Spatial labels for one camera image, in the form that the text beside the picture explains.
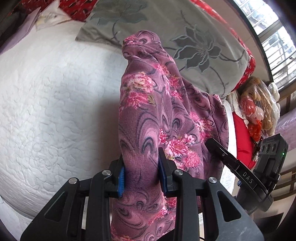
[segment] metal screw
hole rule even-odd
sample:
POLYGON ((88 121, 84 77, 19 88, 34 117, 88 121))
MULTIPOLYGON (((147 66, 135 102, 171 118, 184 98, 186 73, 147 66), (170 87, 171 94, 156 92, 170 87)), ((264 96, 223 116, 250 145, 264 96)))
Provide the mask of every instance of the metal screw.
POLYGON ((72 177, 69 179, 70 184, 75 184, 76 182, 77 182, 77 178, 72 177))
POLYGON ((108 170, 108 169, 106 169, 106 170, 102 171, 102 174, 103 174, 104 176, 109 176, 109 175, 111 174, 111 171, 108 170))
POLYGON ((177 170, 175 170, 175 174, 178 176, 181 176, 181 175, 183 175, 183 171, 180 169, 177 169, 177 170))
POLYGON ((217 182, 217 179, 214 178, 214 177, 209 177, 209 182, 210 183, 216 183, 217 182))

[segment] white bed sheet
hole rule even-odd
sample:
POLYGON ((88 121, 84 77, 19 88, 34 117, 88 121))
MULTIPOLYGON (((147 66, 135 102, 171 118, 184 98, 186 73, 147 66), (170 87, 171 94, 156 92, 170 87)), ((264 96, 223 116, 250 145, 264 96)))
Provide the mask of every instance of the white bed sheet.
MULTIPOLYGON (((127 61, 114 47, 76 42, 82 25, 70 21, 31 31, 0 56, 0 195, 9 203, 0 199, 0 218, 17 240, 67 179, 90 178, 120 153, 111 143, 117 143, 119 87, 127 61), (103 139, 96 134, 101 132, 103 139), (56 143, 72 151, 63 152, 56 143)), ((224 105, 228 151, 236 156, 231 108, 224 105)), ((234 178, 226 167, 221 183, 232 192, 234 178)))

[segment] gray pillow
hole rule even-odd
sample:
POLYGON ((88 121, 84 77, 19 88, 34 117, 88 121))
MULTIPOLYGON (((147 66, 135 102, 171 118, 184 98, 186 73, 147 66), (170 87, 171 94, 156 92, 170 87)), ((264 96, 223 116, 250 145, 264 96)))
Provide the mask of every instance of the gray pillow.
POLYGON ((76 40, 121 46, 140 30, 160 37, 184 78, 220 97, 234 89, 250 59, 223 24, 190 0, 99 0, 76 40))

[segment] window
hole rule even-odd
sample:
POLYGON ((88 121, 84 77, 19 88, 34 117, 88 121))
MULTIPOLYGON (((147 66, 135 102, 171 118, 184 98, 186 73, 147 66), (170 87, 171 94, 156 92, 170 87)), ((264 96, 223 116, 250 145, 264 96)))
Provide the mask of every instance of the window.
POLYGON ((263 0, 234 0, 257 33, 279 89, 296 80, 296 48, 277 15, 263 0))

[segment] purple cloth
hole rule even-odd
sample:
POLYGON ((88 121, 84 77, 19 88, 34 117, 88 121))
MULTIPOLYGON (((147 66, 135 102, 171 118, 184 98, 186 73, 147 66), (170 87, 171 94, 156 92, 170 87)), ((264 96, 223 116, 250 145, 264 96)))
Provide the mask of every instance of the purple cloth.
POLYGON ((228 122, 220 98, 182 78, 155 33, 128 37, 122 53, 128 60, 119 107, 126 187, 113 202, 111 232, 114 241, 152 241, 174 228, 176 214, 176 198, 164 198, 160 189, 158 147, 193 177, 219 179, 223 165, 204 142, 213 137, 227 148, 228 122))
POLYGON ((281 116, 275 130, 280 133, 289 145, 288 151, 296 148, 296 108, 281 116))
POLYGON ((31 31, 34 23, 39 16, 41 8, 37 8, 32 13, 30 13, 24 23, 19 27, 18 31, 12 35, 0 48, 0 54, 6 52, 7 50, 14 47, 18 42, 20 42, 27 34, 31 31))

